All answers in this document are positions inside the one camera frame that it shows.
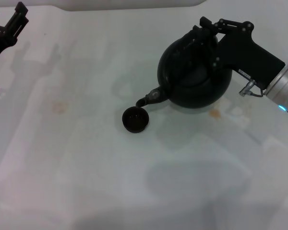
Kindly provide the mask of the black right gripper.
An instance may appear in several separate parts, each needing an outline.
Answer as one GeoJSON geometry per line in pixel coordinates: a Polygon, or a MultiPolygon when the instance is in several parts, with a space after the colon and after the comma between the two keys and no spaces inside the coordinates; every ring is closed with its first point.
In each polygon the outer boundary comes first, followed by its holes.
{"type": "Polygon", "coordinates": [[[256,86],[267,87],[285,67],[285,63],[257,45],[252,39],[253,23],[220,19],[212,23],[206,17],[195,25],[196,59],[208,72],[231,69],[256,86]],[[218,42],[216,34],[224,34],[218,42]]]}

